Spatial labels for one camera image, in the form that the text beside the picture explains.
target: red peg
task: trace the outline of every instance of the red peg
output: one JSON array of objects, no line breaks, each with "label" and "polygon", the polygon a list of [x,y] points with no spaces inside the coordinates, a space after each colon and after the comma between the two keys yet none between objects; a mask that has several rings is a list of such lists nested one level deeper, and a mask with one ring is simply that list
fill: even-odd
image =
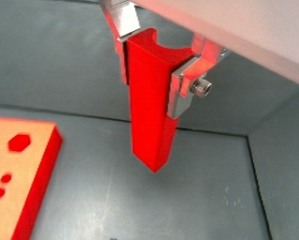
[{"label": "red peg", "polygon": [[168,116],[170,77],[193,51],[160,46],[153,28],[130,37],[128,44],[133,152],[157,172],[169,160],[178,123]]}]

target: red block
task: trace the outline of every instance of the red block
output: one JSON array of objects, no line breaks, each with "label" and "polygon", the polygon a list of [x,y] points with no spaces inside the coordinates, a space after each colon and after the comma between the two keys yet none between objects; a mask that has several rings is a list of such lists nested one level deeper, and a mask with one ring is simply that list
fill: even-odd
[{"label": "red block", "polygon": [[133,152],[157,172],[169,160],[178,119],[168,116],[172,73],[193,56],[190,48],[157,44],[157,30],[129,39]]},{"label": "red block", "polygon": [[0,240],[27,240],[61,150],[55,123],[0,118]]}]

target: screw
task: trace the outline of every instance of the screw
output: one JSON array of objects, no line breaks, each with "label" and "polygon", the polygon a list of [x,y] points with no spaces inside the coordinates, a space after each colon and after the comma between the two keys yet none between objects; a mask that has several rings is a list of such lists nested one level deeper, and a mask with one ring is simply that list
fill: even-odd
[{"label": "screw", "polygon": [[190,91],[194,93],[194,95],[204,98],[210,93],[210,89],[212,83],[204,77],[201,77],[194,81]]},{"label": "screw", "polygon": [[221,56],[226,56],[226,54],[229,53],[229,49],[224,48],[222,52],[221,52]]}]

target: bolt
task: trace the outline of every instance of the bolt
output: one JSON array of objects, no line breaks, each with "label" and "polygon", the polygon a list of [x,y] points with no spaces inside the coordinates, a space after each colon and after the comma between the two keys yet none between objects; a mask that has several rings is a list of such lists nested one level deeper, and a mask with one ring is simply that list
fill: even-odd
[{"label": "bolt", "polygon": [[194,95],[204,98],[210,93],[210,89],[212,83],[201,77],[194,81],[190,91]]},{"label": "bolt", "polygon": [[224,48],[222,52],[220,53],[217,63],[220,63],[229,55],[232,51],[228,48]]}]

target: metal clamp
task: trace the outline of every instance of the metal clamp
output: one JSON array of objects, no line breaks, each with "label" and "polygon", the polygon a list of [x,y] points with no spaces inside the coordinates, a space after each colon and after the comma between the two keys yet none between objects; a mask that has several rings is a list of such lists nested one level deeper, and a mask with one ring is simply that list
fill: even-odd
[{"label": "metal clamp", "polygon": [[226,48],[198,34],[194,35],[192,49],[198,55],[172,74],[168,111],[172,118],[178,118],[190,107],[194,95],[204,98],[209,94],[208,72],[230,54]]},{"label": "metal clamp", "polygon": [[114,35],[116,51],[121,56],[124,83],[129,85],[128,39],[141,29],[134,3],[128,0],[101,0],[100,3]]},{"label": "metal clamp", "polygon": [[[100,3],[114,35],[116,51],[121,56],[124,83],[130,85],[128,39],[141,29],[134,3],[129,0],[101,0]],[[192,49],[197,55],[172,74],[168,112],[172,118],[178,118],[190,107],[194,95],[204,98],[209,94],[212,83],[205,77],[214,65],[230,54],[228,49],[198,34],[194,34]]]}]

